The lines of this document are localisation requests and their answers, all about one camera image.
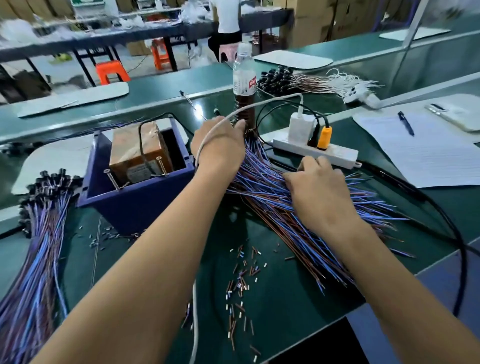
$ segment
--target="white power strip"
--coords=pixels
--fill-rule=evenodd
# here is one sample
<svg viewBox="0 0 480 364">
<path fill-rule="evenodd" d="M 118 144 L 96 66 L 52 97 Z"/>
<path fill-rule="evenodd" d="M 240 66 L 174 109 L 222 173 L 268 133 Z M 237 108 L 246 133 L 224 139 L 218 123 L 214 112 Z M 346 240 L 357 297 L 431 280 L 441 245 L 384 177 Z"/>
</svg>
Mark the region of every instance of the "white power strip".
<svg viewBox="0 0 480 364">
<path fill-rule="evenodd" d="M 361 167 L 361 163 L 357 162 L 357 157 L 359 155 L 358 150 L 336 146 L 335 144 L 330 144 L 326 150 L 320 150 L 311 146 L 289 143 L 288 129 L 282 134 L 278 133 L 272 142 L 274 148 L 282 149 L 300 156 L 311 156 L 314 158 L 325 156 L 331 164 L 348 170 L 354 167 Z"/>
</svg>

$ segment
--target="plastic stool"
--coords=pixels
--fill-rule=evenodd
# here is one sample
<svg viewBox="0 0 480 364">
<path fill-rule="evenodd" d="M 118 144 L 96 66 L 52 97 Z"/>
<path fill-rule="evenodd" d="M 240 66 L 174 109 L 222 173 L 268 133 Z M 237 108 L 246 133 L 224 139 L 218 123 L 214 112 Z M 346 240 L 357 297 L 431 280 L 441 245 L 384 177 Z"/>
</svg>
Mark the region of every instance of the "plastic stool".
<svg viewBox="0 0 480 364">
<path fill-rule="evenodd" d="M 233 62 L 237 58 L 238 47 L 238 43 L 221 44 L 220 50 L 218 51 L 218 57 L 220 58 L 220 62 L 224 61 L 224 59 L 222 59 L 222 56 L 224 54 L 227 58 L 227 61 Z"/>
<path fill-rule="evenodd" d="M 160 53 L 158 48 L 162 49 L 165 53 Z M 152 41 L 152 54 L 153 54 L 153 63 L 155 68 L 161 71 L 163 69 L 163 63 L 170 63 L 170 58 L 167 54 L 167 48 L 165 47 L 165 42 L 162 38 L 154 39 Z"/>
<path fill-rule="evenodd" d="M 102 62 L 98 63 L 95 67 L 102 85 L 108 85 L 110 83 L 108 75 L 112 73 L 118 74 L 123 82 L 130 81 L 130 76 L 128 76 L 127 71 L 125 71 L 120 61 Z"/>
</svg>

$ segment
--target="black pants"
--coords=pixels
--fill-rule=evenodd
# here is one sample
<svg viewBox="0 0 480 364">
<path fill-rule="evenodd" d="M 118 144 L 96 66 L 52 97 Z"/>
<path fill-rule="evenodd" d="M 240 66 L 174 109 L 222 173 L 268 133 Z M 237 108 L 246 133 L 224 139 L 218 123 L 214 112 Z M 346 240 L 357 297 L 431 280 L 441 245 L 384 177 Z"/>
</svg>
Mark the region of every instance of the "black pants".
<svg viewBox="0 0 480 364">
<path fill-rule="evenodd" d="M 208 47 L 215 53 L 216 59 L 221 61 L 219 57 L 220 45 L 222 44 L 232 44 L 241 42 L 241 31 L 235 33 L 215 33 L 208 39 Z"/>
</svg>

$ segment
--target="red label logo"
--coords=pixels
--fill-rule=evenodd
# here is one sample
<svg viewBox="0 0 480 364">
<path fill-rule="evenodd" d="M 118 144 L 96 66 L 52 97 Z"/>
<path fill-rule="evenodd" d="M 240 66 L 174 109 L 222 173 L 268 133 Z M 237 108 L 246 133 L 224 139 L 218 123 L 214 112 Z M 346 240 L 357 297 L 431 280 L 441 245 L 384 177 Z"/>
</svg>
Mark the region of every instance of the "red label logo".
<svg viewBox="0 0 480 364">
<path fill-rule="evenodd" d="M 257 84 L 257 76 L 255 76 L 254 78 L 252 78 L 250 80 L 250 82 L 248 82 L 248 88 L 252 88 L 253 86 L 255 86 Z"/>
</svg>

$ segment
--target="pink stool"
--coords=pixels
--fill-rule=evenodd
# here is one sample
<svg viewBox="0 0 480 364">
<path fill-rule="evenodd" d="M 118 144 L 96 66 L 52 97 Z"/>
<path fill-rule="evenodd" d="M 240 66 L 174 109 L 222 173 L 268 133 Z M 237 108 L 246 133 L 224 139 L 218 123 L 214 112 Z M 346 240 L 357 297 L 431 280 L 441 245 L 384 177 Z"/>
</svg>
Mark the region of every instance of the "pink stool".
<svg viewBox="0 0 480 364">
<path fill-rule="evenodd" d="M 218 57 L 220 58 L 220 62 L 225 61 L 225 57 L 227 58 L 226 60 L 229 62 L 234 61 L 237 58 L 238 47 L 239 47 L 238 43 L 221 44 L 220 50 L 218 51 Z"/>
</svg>

